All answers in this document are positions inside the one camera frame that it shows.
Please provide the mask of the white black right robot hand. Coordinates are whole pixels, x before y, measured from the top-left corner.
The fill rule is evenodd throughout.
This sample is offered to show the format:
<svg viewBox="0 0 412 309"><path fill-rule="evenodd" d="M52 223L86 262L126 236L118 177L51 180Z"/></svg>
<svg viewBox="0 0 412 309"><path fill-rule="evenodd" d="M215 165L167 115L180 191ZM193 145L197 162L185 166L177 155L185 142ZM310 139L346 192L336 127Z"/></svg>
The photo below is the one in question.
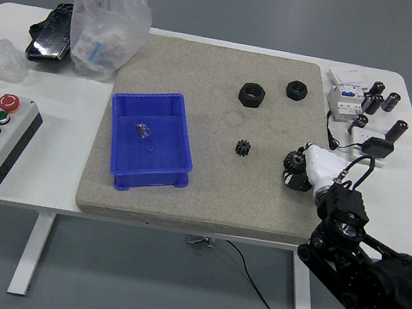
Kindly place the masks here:
<svg viewBox="0 0 412 309"><path fill-rule="evenodd" d="M312 190L318 199L347 167L345 158L313 143L287 154L283 160L283 181L293 191Z"/></svg>

